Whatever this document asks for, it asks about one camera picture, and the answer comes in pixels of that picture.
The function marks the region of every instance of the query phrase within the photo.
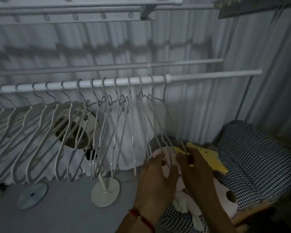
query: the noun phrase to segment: red bracelet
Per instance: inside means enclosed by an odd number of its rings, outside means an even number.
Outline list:
[[[155,229],[151,223],[148,222],[147,219],[145,219],[143,216],[140,215],[140,213],[135,209],[129,210],[130,214],[133,215],[135,218],[140,219],[150,230],[152,233],[155,233]]]

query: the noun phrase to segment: person's right hand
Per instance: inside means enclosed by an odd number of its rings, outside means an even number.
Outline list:
[[[194,156],[193,167],[189,166],[186,154],[177,153],[176,159],[181,167],[182,179],[187,191],[199,207],[205,203],[217,203],[218,197],[211,167],[198,149],[186,147],[186,151]]]

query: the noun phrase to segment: yellow fabric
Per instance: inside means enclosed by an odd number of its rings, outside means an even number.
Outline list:
[[[198,149],[198,151],[201,153],[202,157],[207,161],[207,163],[209,164],[209,166],[213,170],[220,171],[220,172],[223,172],[223,173],[228,173],[228,169],[219,160],[217,152],[215,152],[213,150],[209,150],[209,149],[205,149],[205,148],[199,147],[197,145],[194,145],[191,142],[188,142],[186,144],[186,146]],[[180,153],[185,154],[185,152],[182,151],[179,147],[174,147],[174,150],[177,153],[180,152]]]

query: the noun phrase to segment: floor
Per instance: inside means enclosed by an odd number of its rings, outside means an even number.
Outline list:
[[[133,205],[137,179],[132,170],[117,175],[121,191],[117,200],[106,208],[96,207],[91,191],[97,180],[83,176],[73,183],[48,182],[45,197],[34,207],[21,210],[17,200],[25,185],[10,185],[0,200],[0,233],[104,232],[114,233]],[[158,233],[168,233],[158,227]]]

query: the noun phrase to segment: black and white checkered fabric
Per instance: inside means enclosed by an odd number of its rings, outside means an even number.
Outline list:
[[[167,137],[153,138],[151,151],[170,146]],[[181,144],[169,137],[173,146]],[[273,201],[291,192],[291,148],[243,121],[235,121],[223,133],[217,146],[208,149],[218,152],[221,162],[229,170],[222,175],[214,172],[223,185],[237,196],[238,210],[258,205],[263,200]],[[208,228],[204,225],[202,232]],[[178,212],[171,204],[159,221],[160,225],[173,233],[197,233],[190,213]]]

